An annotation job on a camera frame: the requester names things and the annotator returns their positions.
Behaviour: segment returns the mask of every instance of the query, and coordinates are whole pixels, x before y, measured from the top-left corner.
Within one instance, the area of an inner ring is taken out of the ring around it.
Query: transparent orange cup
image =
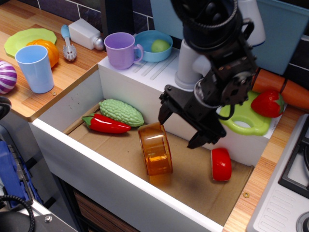
[[[164,126],[159,122],[138,128],[149,176],[173,172],[172,157]]]

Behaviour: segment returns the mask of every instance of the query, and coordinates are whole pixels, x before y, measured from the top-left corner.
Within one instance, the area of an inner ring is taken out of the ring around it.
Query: toy bitter melon
[[[103,102],[99,102],[99,105],[101,114],[106,117],[110,117],[132,127],[139,127],[144,124],[141,113],[123,101],[106,99]]]

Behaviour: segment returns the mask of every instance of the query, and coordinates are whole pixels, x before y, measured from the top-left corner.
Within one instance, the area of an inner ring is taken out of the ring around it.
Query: toy stove
[[[285,147],[247,232],[309,232],[309,115]]]

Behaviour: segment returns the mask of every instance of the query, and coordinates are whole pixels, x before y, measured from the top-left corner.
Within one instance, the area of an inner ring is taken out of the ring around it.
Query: screw
[[[49,222],[51,222],[53,220],[53,217],[52,216],[46,216],[45,217],[45,222],[46,223],[49,223]]]
[[[250,197],[250,194],[249,194],[248,192],[244,192],[244,193],[243,193],[243,196],[244,196],[244,198],[249,198],[249,197]]]

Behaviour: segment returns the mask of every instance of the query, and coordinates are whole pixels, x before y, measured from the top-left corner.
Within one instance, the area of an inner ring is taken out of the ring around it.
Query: blue bowl
[[[163,52],[151,52],[151,46],[155,40],[165,40],[170,44],[170,47]],[[144,48],[143,60],[147,62],[160,62],[165,60],[170,56],[173,47],[172,38],[162,32],[157,30],[147,30],[143,31],[135,36],[135,45],[140,44]]]

